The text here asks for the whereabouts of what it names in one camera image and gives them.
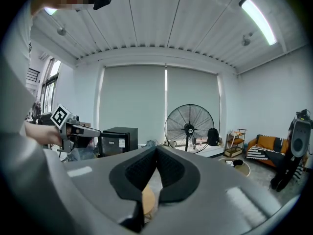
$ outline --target fan guard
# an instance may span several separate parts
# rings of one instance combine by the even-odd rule
[[[176,149],[198,153],[207,146],[209,129],[214,128],[214,121],[209,112],[195,104],[182,105],[171,112],[165,122],[165,137],[171,147],[176,142]]]

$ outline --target floor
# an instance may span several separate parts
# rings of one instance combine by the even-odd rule
[[[224,156],[221,155],[213,159],[218,160],[220,158],[224,158]],[[251,173],[248,178],[250,180],[257,182],[259,185],[269,190],[282,205],[285,205],[290,199],[292,199],[294,196],[299,195],[301,193],[301,190],[304,187],[309,176],[307,172],[303,172],[300,181],[296,182],[294,179],[292,179],[289,182],[289,184],[281,192],[276,192],[275,190],[272,190],[269,187],[270,180],[275,176],[275,173],[276,173],[274,168],[271,168],[270,166],[260,163],[255,160],[251,160],[251,159],[245,160],[243,154],[237,156],[236,158],[244,160],[249,165],[251,169]],[[155,207],[151,213],[153,217],[154,214],[157,212],[158,197],[162,189],[161,177],[157,170],[155,170],[153,176],[148,182],[148,185],[156,196]]]

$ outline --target backpack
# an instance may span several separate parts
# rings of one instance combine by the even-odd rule
[[[207,133],[207,143],[210,146],[217,146],[219,143],[219,132],[217,129],[211,128]]]

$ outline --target white corrugated ceiling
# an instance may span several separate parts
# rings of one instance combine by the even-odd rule
[[[254,0],[278,39],[272,46],[239,1],[112,0],[97,11],[58,10],[53,16],[42,11],[34,27],[76,59],[116,48],[176,48],[219,60],[238,73],[307,44],[283,0]],[[57,34],[60,26],[67,30],[64,37]],[[251,40],[246,47],[243,35]]]

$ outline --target gray window shade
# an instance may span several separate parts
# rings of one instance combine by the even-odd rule
[[[100,97],[99,127],[138,128],[138,143],[163,142],[165,67],[106,68]]]
[[[220,128],[220,94],[217,76],[206,72],[167,67],[167,114],[185,104],[206,109]]]

